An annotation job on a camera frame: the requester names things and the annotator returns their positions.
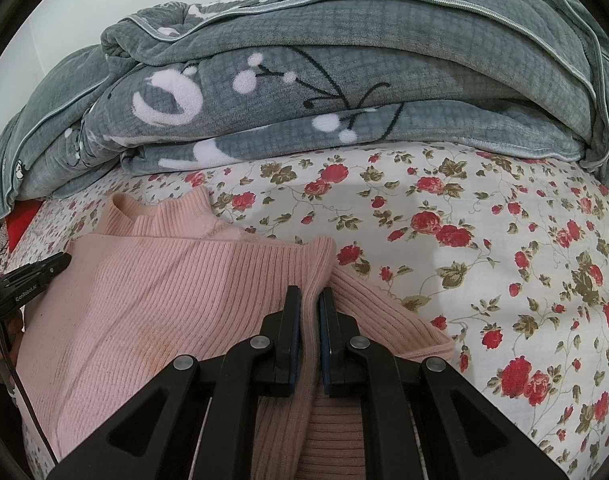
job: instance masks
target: red cloth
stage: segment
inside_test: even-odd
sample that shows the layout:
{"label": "red cloth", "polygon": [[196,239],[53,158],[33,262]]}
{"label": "red cloth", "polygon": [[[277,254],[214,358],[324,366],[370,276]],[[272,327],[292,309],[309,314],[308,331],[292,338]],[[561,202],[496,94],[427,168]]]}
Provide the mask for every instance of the red cloth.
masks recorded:
{"label": "red cloth", "polygon": [[22,238],[24,231],[37,214],[41,200],[23,200],[16,202],[13,211],[5,218],[7,223],[7,236],[9,237],[9,253],[12,253]]}

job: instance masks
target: bed sheet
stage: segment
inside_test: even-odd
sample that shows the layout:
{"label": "bed sheet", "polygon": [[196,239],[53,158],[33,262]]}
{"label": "bed sheet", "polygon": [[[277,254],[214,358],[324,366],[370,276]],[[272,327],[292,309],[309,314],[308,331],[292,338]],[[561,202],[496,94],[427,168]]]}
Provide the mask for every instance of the bed sheet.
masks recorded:
{"label": "bed sheet", "polygon": [[[2,265],[90,232],[113,192],[158,202],[195,186],[248,232],[334,237],[338,265],[448,332],[454,366],[569,478],[604,461],[609,191],[576,164],[395,142],[149,177],[116,168],[46,202]],[[44,476],[39,447],[27,453]]]}

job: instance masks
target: folded sweater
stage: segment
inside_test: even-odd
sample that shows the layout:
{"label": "folded sweater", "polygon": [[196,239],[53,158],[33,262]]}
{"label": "folded sweater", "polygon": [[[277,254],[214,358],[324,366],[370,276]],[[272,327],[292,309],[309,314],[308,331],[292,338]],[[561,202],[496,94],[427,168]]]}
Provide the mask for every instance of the folded sweater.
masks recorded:
{"label": "folded sweater", "polygon": [[[302,289],[302,357],[289,399],[261,398],[253,478],[364,478],[357,399],[318,386],[316,298],[330,285],[339,311],[395,354],[450,358],[430,323],[338,267],[331,238],[298,245],[251,235],[211,212],[205,189],[145,206],[111,197],[72,262],[27,305],[18,373],[62,458],[176,355],[224,354]],[[25,420],[26,407],[19,403]]]}

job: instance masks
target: metal screw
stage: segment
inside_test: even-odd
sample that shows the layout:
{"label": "metal screw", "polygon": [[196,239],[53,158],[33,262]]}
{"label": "metal screw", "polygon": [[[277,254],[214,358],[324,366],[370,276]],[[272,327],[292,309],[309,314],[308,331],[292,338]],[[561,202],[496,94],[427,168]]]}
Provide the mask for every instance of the metal screw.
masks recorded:
{"label": "metal screw", "polygon": [[271,344],[271,339],[265,335],[256,335],[251,338],[251,347],[262,350]]}
{"label": "metal screw", "polygon": [[432,372],[443,372],[446,369],[446,362],[440,357],[430,357],[427,359],[427,368]]}
{"label": "metal screw", "polygon": [[371,341],[369,341],[369,338],[364,337],[363,335],[356,335],[353,336],[348,343],[357,350],[364,350],[365,348],[368,348]]}
{"label": "metal screw", "polygon": [[188,370],[193,366],[193,358],[190,355],[178,355],[173,360],[173,367],[176,370]]}

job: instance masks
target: ribbed knit sweater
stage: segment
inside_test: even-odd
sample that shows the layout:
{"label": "ribbed knit sweater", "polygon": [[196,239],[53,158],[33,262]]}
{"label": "ribbed knit sweater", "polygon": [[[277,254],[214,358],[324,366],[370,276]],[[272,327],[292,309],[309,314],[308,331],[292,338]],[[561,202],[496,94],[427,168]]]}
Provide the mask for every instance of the ribbed knit sweater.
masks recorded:
{"label": "ribbed knit sweater", "polygon": [[260,400],[254,479],[364,478],[359,401],[329,399],[318,386],[324,286],[363,335],[399,356],[449,359],[453,349],[430,323],[335,266],[331,238],[298,245],[251,235],[214,216],[202,187],[155,206],[115,194],[95,231],[67,250],[68,269],[27,305],[18,356],[59,458],[176,355],[208,359],[258,333],[288,285],[302,289],[299,378],[291,398]]}

